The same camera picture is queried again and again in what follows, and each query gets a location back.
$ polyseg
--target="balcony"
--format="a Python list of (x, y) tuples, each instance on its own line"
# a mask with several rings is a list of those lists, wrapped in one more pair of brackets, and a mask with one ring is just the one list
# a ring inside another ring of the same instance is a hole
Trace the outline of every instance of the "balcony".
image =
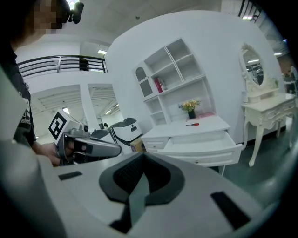
[(82, 55), (54, 55), (18, 64), (24, 79), (59, 72), (95, 71), (107, 73), (105, 59)]

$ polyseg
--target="hand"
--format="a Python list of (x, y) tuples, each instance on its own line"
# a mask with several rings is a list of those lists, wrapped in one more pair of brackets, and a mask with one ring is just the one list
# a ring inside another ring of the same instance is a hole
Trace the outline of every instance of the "hand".
[[(55, 147), (56, 145), (54, 144), (54, 142), (43, 144), (43, 145), (39, 144), (38, 142), (34, 142), (32, 145), (32, 149), (34, 150), (34, 152), (39, 155), (47, 156), (51, 160), (54, 167), (59, 166), (60, 164), (60, 158), (57, 157)], [(82, 150), (83, 151), (86, 150), (85, 145), (82, 146)], [(74, 143), (68, 142), (65, 150), (66, 156), (71, 155), (73, 151), (74, 151)]]

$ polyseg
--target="person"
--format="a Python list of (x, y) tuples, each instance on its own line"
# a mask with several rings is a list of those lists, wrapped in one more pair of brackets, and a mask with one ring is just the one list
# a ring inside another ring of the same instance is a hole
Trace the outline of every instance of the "person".
[[(27, 109), (17, 127), (14, 140), (30, 146), (38, 155), (47, 156), (54, 166), (58, 166), (60, 159), (56, 154), (55, 144), (41, 145), (36, 141), (30, 106), (31, 95), (16, 64), (17, 56), (14, 52), (20, 46), (35, 42), (47, 32), (62, 28), (67, 21), (65, 18), (69, 5), (65, 0), (26, 0), (19, 1), (17, 4), (13, 1), (5, 1), (3, 4), (2, 9), (11, 10), (13, 14), (2, 24), (4, 29), (1, 35), (0, 64), (15, 89), (27, 103)], [(74, 144), (69, 143), (66, 154), (71, 155), (73, 149)]]
[(80, 68), (80, 71), (89, 71), (89, 62), (88, 60), (86, 60), (85, 58), (83, 57), (80, 57), (79, 59), (79, 68)]
[(293, 75), (295, 81), (298, 80), (297, 69), (294, 67), (294, 65), (291, 65), (291, 75)]

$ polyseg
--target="red book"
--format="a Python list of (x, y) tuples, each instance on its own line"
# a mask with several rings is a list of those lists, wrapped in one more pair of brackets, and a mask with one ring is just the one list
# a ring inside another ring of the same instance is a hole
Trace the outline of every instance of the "red book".
[(163, 90), (162, 90), (162, 87), (160, 86), (160, 82), (158, 81), (158, 78), (156, 78), (156, 79), (154, 80), (154, 82), (155, 82), (155, 85), (156, 85), (156, 87), (157, 87), (158, 92), (159, 92), (159, 93), (162, 93)]

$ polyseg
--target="flower vase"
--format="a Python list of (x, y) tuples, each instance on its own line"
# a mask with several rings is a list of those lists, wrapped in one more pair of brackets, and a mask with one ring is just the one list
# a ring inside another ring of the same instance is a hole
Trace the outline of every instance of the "flower vase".
[(194, 118), (196, 118), (195, 110), (192, 110), (192, 111), (188, 112), (188, 117), (189, 117), (189, 119), (194, 119)]

